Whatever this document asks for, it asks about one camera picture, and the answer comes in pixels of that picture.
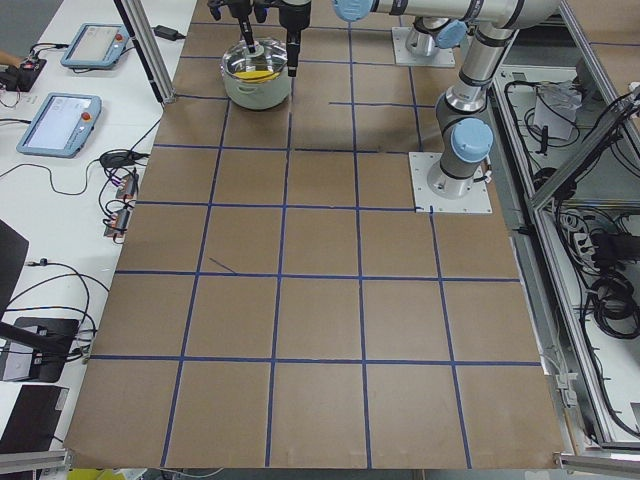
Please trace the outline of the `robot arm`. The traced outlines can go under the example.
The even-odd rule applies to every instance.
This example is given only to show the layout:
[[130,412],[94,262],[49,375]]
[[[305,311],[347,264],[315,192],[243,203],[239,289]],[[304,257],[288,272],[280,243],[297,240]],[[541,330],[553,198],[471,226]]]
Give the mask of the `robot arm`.
[[557,1],[335,1],[335,14],[346,22],[371,13],[412,15],[421,29],[441,40],[451,25],[474,23],[476,30],[458,80],[438,99],[436,117],[444,152],[427,174],[429,189],[441,198],[458,200],[473,184],[474,174],[487,159],[494,141],[491,128],[478,117],[486,107],[486,91],[516,33],[546,20]]
[[[334,13],[345,22],[356,22],[374,12],[378,1],[332,1]],[[295,60],[300,52],[301,33],[309,27],[311,19],[311,1],[208,1],[207,7],[212,17],[221,19],[221,9],[226,6],[231,16],[238,21],[244,47],[251,54],[257,52],[250,15],[254,14],[258,23],[266,21],[268,10],[278,11],[279,23],[286,30],[287,59]],[[435,48],[457,46],[467,31],[460,20],[447,18],[416,17],[410,33],[414,39],[408,39],[408,47],[417,47],[419,42],[431,41]]]

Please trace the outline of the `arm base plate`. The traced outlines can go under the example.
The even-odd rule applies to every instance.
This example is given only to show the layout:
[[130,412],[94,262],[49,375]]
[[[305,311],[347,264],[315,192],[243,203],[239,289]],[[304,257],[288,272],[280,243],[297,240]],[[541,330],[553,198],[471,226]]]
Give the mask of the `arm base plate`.
[[434,38],[413,27],[393,27],[391,30],[395,64],[408,67],[453,68],[452,48],[439,48]]
[[467,179],[454,179],[441,169],[438,152],[410,152],[409,167],[414,208],[418,213],[492,213],[482,166]]

